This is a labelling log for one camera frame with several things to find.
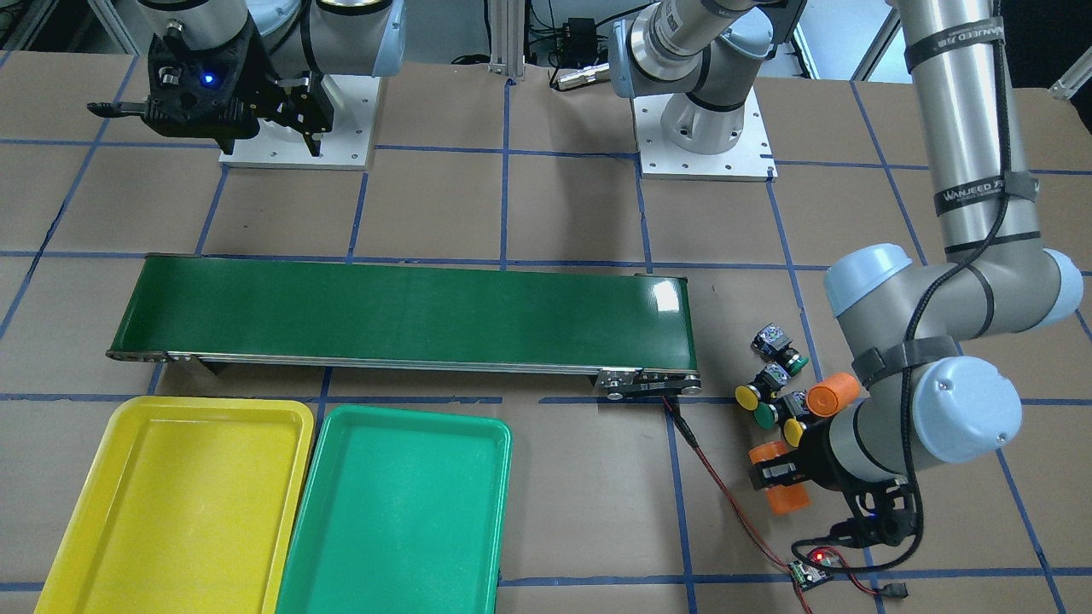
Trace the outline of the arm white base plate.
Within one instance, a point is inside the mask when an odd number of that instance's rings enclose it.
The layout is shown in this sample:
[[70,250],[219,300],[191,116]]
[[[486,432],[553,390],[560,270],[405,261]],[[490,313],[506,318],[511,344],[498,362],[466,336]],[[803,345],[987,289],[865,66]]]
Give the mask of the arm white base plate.
[[253,139],[239,140],[219,163],[257,170],[366,172],[385,78],[310,73],[276,83],[288,125],[258,121]]
[[646,178],[767,182],[779,176],[755,88],[729,113],[699,107],[684,94],[637,97],[631,106]]

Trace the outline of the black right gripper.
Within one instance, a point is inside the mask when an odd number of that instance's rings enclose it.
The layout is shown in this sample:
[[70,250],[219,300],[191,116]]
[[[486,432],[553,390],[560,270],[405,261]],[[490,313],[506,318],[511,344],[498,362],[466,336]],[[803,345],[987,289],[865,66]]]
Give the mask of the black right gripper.
[[189,31],[175,20],[153,37],[147,101],[90,102],[87,110],[98,118],[145,118],[159,135],[212,139],[227,155],[269,120],[300,133],[311,155],[321,153],[319,141],[333,129],[334,110],[320,74],[277,80],[251,17],[211,48],[186,42]]

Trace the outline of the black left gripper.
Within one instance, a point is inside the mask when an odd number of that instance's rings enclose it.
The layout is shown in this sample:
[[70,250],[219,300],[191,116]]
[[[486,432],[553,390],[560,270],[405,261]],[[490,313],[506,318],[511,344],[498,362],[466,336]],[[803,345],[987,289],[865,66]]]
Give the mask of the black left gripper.
[[915,479],[880,469],[878,477],[858,477],[838,459],[830,437],[830,420],[809,425],[799,449],[791,458],[804,482],[839,492],[848,506],[848,518],[831,526],[824,536],[803,539],[802,547],[866,548],[876,545],[918,548],[923,541],[923,506]]

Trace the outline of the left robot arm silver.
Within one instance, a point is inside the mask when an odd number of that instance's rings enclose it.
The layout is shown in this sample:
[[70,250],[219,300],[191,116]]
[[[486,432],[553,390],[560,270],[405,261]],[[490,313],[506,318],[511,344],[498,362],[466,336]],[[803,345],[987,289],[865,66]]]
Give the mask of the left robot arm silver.
[[828,269],[828,302],[868,397],[835,399],[828,417],[809,400],[799,442],[749,469],[753,489],[814,482],[842,493],[851,519],[829,540],[857,548],[919,538],[919,473],[990,454],[1020,430],[1013,382],[960,343],[1054,324],[1083,294],[1079,269],[1042,241],[1000,3],[897,1],[897,11],[945,261],[921,267],[880,244]]

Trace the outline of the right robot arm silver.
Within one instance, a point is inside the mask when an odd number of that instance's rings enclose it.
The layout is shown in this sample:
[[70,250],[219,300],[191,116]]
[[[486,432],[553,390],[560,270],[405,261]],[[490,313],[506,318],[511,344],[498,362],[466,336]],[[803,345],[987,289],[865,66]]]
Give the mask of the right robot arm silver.
[[90,102],[100,118],[136,117],[157,135],[216,143],[240,165],[239,142],[288,132],[312,160],[331,133],[351,133],[363,101],[351,87],[397,74],[402,1],[293,1],[278,27],[256,15],[273,1],[143,1],[153,29],[149,96]]

